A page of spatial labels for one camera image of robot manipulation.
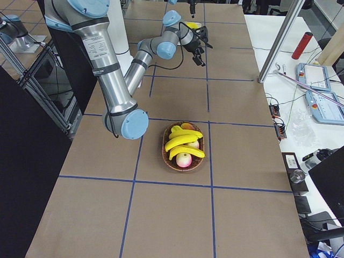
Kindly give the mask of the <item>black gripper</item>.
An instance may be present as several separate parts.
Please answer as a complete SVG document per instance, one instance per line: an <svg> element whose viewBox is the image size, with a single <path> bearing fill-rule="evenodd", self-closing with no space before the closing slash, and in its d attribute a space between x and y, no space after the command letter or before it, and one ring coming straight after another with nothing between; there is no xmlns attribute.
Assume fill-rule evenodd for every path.
<svg viewBox="0 0 344 258"><path fill-rule="evenodd" d="M204 43L205 47L213 49L213 46L210 45L207 40L203 39L203 29L185 29L185 35L182 37L182 46L185 48L186 51L190 53L204 53L203 48L201 47L201 42ZM197 66L204 67L205 63L202 60L201 54L194 54L193 61Z"/></svg>

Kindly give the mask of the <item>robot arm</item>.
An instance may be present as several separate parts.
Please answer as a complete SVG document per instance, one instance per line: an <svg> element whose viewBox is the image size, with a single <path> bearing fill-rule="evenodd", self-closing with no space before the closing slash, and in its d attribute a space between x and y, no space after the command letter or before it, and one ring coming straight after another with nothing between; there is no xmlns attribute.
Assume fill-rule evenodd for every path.
<svg viewBox="0 0 344 258"><path fill-rule="evenodd" d="M207 28L192 28L175 10L163 16L162 34L140 41L132 56L119 1L45 1L44 7L48 27L82 39L104 96L104 126L115 136L135 140L147 130L148 115L133 95L154 56L170 60L181 47L192 53L197 65L204 65Z"/></svg>
<svg viewBox="0 0 344 258"><path fill-rule="evenodd" d="M21 51L26 51L37 43L17 15L1 17L1 38L7 45L16 43Z"/></svg>

